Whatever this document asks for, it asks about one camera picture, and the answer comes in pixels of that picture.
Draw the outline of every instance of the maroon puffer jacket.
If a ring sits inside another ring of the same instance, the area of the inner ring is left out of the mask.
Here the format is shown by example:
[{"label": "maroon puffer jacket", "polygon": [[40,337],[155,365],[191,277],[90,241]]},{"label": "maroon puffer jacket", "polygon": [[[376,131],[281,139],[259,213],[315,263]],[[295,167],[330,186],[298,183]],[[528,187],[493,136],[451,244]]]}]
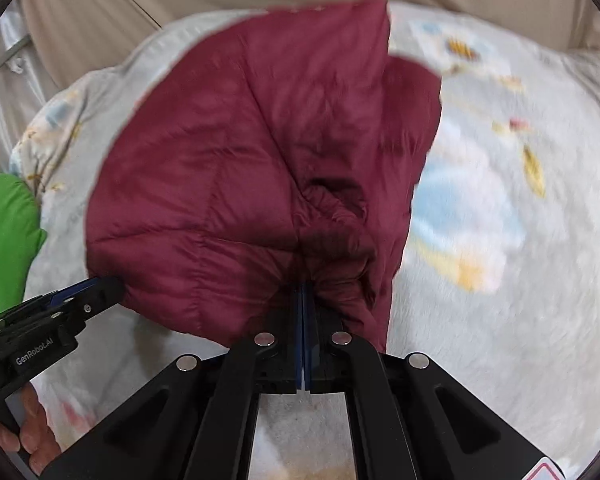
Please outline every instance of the maroon puffer jacket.
[{"label": "maroon puffer jacket", "polygon": [[88,208],[91,275],[230,346],[304,278],[383,350],[440,80],[388,56],[385,0],[282,10],[206,38],[147,97]]}]

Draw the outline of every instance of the human hand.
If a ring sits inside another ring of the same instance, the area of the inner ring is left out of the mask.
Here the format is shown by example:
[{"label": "human hand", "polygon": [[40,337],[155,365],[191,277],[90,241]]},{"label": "human hand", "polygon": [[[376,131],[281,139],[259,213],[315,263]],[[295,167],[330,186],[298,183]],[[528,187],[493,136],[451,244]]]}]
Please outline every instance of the human hand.
[{"label": "human hand", "polygon": [[60,446],[46,420],[46,411],[38,394],[30,383],[20,391],[26,412],[24,424],[20,428],[20,438],[0,424],[0,447],[7,452],[17,452],[22,447],[31,455],[29,467],[40,475],[42,470],[60,455]]}]

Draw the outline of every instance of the green plush toy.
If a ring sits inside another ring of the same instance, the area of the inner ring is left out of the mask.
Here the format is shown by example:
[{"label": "green plush toy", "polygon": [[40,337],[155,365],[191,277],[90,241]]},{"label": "green plush toy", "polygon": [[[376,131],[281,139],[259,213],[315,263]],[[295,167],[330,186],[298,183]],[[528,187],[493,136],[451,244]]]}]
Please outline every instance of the green plush toy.
[{"label": "green plush toy", "polygon": [[27,185],[0,174],[0,314],[22,302],[29,267],[45,240],[40,209]]}]

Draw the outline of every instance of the bed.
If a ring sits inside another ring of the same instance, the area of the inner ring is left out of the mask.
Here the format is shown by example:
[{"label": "bed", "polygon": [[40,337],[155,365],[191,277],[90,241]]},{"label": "bed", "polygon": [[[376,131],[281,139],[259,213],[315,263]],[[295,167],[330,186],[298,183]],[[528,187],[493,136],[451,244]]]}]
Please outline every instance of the bed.
[{"label": "bed", "polygon": [[[85,208],[116,135],[191,45],[253,12],[172,23],[33,119],[10,163],[48,231],[26,297],[86,277]],[[442,76],[443,115],[388,353],[430,354],[577,478],[600,450],[600,55],[443,10],[392,2],[390,15],[389,50]],[[34,384],[66,448],[176,356],[225,350],[117,306]],[[340,396],[265,396],[250,478],[354,478],[348,431]]]}]

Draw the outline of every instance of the triangular cutout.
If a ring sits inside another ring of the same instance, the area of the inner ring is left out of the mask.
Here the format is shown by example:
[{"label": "triangular cutout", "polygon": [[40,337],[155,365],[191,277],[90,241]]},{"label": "triangular cutout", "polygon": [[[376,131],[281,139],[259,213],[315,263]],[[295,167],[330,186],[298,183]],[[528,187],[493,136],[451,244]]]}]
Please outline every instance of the triangular cutout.
[{"label": "triangular cutout", "polygon": [[140,408],[134,410],[129,418],[111,428],[105,436],[105,442],[124,450],[131,456],[140,456],[168,399],[167,390],[157,392]]},{"label": "triangular cutout", "polygon": [[462,452],[472,454],[500,440],[500,433],[474,413],[453,391],[439,386],[436,396]]}]

